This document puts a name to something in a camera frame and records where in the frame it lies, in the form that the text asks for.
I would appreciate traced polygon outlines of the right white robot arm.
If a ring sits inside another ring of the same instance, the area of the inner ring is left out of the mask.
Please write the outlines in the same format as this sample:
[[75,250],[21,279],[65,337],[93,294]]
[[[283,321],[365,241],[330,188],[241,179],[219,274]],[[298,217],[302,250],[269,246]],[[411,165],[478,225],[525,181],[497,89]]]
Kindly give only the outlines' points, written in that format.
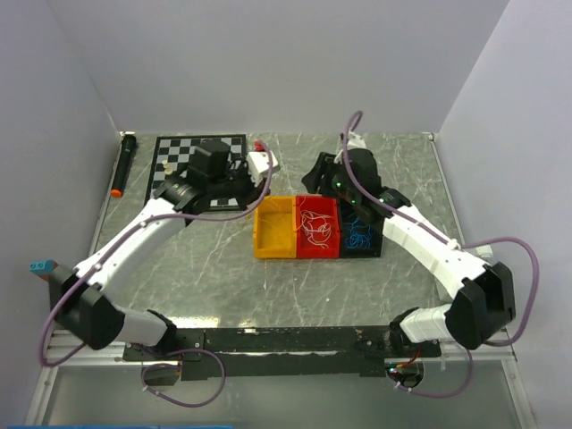
[[322,152],[302,183],[311,194],[344,201],[357,218],[405,249],[443,287],[446,302],[411,308],[390,324],[392,350],[414,353],[425,341],[455,341],[479,348],[515,315],[513,276],[503,263],[493,265],[462,250],[428,222],[408,198],[383,186],[371,151],[349,151],[351,181],[341,161]]

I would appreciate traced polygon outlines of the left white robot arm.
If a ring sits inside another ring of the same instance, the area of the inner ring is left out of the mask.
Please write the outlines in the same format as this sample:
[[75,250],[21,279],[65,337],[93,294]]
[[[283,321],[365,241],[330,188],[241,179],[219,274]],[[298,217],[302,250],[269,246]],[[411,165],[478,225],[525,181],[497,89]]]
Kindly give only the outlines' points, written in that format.
[[225,143],[207,140],[178,169],[164,162],[164,181],[120,233],[74,268],[58,265],[50,273],[55,321],[92,349],[124,341],[143,345],[157,359],[171,356],[174,322],[155,310],[121,307],[116,295],[157,248],[192,222],[208,221],[213,201],[234,199],[244,214],[262,201],[280,168],[275,155],[262,146],[232,163],[229,154]]

